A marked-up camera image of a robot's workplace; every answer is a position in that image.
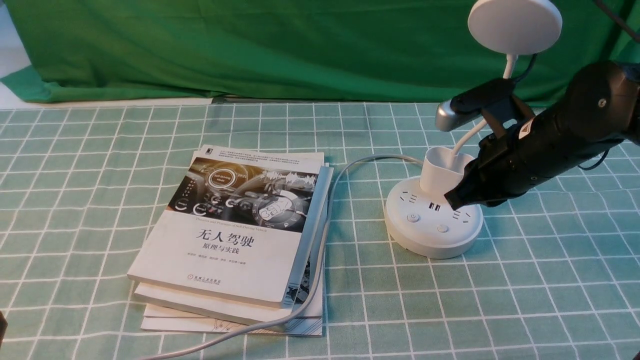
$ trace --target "gray cable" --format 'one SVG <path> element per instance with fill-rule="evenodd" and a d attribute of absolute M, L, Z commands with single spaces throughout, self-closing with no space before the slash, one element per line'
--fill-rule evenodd
<path fill-rule="evenodd" d="M 640 43 L 640 35 L 638 35 L 624 20 L 622 20 L 620 16 L 616 15 L 609 7 L 607 7 L 602 0 L 593 0 L 593 2 L 635 42 Z"/>
<path fill-rule="evenodd" d="M 388 158 L 394 158 L 394 159 L 400 159 L 400 160 L 406 160 L 412 163 L 417 163 L 419 165 L 422 165 L 422 161 L 418 160 L 412 156 L 407 156 L 407 155 L 400 155 L 400 154 L 374 154 L 374 155 L 369 155 L 369 156 L 365 156 L 364 158 L 360 158 L 358 160 L 352 161 L 351 163 L 347 164 L 347 166 L 345 166 L 342 171 L 340 171 L 340 173 L 338 173 L 338 176 L 335 178 L 335 182 L 333 183 L 331 192 L 329 194 L 329 198 L 328 198 L 328 207 L 327 207 L 327 212 L 326 212 L 326 222 L 324 223 L 324 229 L 323 229 L 323 234 L 322 234 L 322 238 L 321 238 L 321 242 L 320 242 L 320 248 L 318 250 L 318 262 L 316 265 L 316 274 L 314 276 L 314 280 L 313 280 L 313 285 L 311 286 L 311 290 L 309 291 L 309 295 L 307 296 L 307 299 L 304 301 L 304 303 L 302 303 L 302 305 L 297 308 L 297 310 L 293 311 L 291 314 L 280 318 L 280 319 L 276 319 L 276 320 L 272 320 L 269 322 L 261 322 L 261 323 L 256 323 L 253 325 L 249 325 L 246 327 L 243 327 L 242 329 L 236 330 L 236 331 L 232 331 L 232 332 L 228 332 L 218 338 L 216 338 L 215 340 L 211 340 L 207 343 L 202 343 L 200 345 L 191 347 L 191 348 L 187 348 L 184 350 L 180 350 L 180 351 L 175 351 L 175 352 L 169 352 L 166 354 L 159 354 L 159 355 L 155 355 L 155 356 L 150 356 L 150 357 L 144 357 L 140 360 L 164 360 L 164 359 L 172 359 L 174 357 L 179 357 L 179 356 L 184 356 L 184 355 L 188 355 L 188 354 L 192 354 L 194 352 L 198 352 L 202 349 L 211 347 L 213 345 L 217 345 L 225 340 L 229 340 L 231 338 L 235 338 L 238 335 L 242 335 L 242 334 L 246 334 L 248 332 L 251 331 L 255 331 L 255 330 L 261 330 L 261 329 L 266 329 L 268 327 L 273 327 L 273 326 L 277 326 L 277 325 L 282 325 L 284 323 L 287 323 L 297 317 L 299 317 L 300 314 L 302 314 L 302 312 L 304 312 L 304 310 L 306 310 L 306 308 L 309 306 L 309 304 L 311 303 L 311 299 L 314 298 L 314 295 L 316 294 L 316 290 L 318 288 L 318 282 L 320 280 L 320 274 L 322 273 L 322 266 L 324 266 L 324 246 L 326 245 L 326 237 L 327 237 L 327 232 L 329 230 L 329 223 L 331 222 L 331 212 L 332 212 L 332 208 L 333 208 L 333 197 L 335 195 L 335 189 L 337 188 L 337 183 L 340 180 L 340 178 L 342 177 L 342 175 L 345 173 L 345 171 L 352 167 L 353 165 L 355 165 L 356 163 L 360 163 L 363 161 L 369 161 L 369 160 L 375 160 L 375 159 L 388 159 Z"/>

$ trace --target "black cable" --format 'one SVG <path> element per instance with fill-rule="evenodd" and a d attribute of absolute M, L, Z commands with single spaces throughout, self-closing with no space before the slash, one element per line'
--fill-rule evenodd
<path fill-rule="evenodd" d="M 583 169 L 584 171 L 589 171 L 589 170 L 593 170 L 596 167 L 598 167 L 600 164 L 602 164 L 602 162 L 604 161 L 604 159 L 607 157 L 607 155 L 609 154 L 609 150 L 606 150 L 605 152 L 602 153 L 602 156 L 600 157 L 600 159 L 598 160 L 598 162 L 596 162 L 595 164 L 591 165 L 590 167 L 582 167 L 580 165 L 578 165 L 579 168 Z"/>
<path fill-rule="evenodd" d="M 517 84 L 521 82 L 521 80 L 523 80 L 524 78 L 527 77 L 527 75 L 529 75 L 529 73 L 531 72 L 531 69 L 533 69 L 533 64 L 536 63 L 537 57 L 538 57 L 538 54 L 533 54 L 533 56 L 531 56 L 531 60 L 529 60 L 529 65 L 527 66 L 526 70 L 524 70 L 524 72 L 520 74 L 517 78 L 513 79 L 514 83 Z"/>
<path fill-rule="evenodd" d="M 611 20 L 615 21 L 616 24 L 618 24 L 618 26 L 622 28 L 622 30 L 624 30 L 627 34 L 629 34 L 629 36 L 632 39 L 634 39 L 635 42 L 640 43 L 640 35 L 638 35 L 629 25 L 627 25 L 627 23 L 624 20 L 622 20 L 613 11 L 611 11 L 611 9 L 607 7 L 607 5 L 604 5 L 604 3 L 601 0 L 593 0 L 593 2 L 605 14 L 607 14 L 607 16 L 611 18 Z"/>

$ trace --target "label sticker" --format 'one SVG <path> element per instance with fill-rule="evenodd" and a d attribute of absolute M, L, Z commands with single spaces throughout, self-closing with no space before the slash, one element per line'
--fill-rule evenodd
<path fill-rule="evenodd" d="M 530 132 L 531 132 L 531 124 L 533 123 L 533 119 L 527 121 L 526 124 L 524 124 L 521 128 L 520 128 L 520 132 L 518 133 L 518 140 L 522 139 L 523 137 L 527 136 Z"/>

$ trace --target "stack of books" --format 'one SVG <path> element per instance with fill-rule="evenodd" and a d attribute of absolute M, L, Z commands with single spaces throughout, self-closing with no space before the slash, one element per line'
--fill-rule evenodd
<path fill-rule="evenodd" d="M 147 303 L 141 328 L 223 333 L 290 315 L 323 260 L 332 177 L 321 152 L 194 152 L 127 273 Z M 322 336 L 323 299 L 320 283 L 299 318 L 253 333 Z"/>

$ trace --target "power button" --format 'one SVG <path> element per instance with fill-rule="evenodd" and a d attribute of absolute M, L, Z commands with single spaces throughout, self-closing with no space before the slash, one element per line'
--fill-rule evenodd
<path fill-rule="evenodd" d="M 410 213 L 406 216 L 406 219 L 409 220 L 409 222 L 418 222 L 418 220 L 420 220 L 420 215 L 416 213 Z"/>

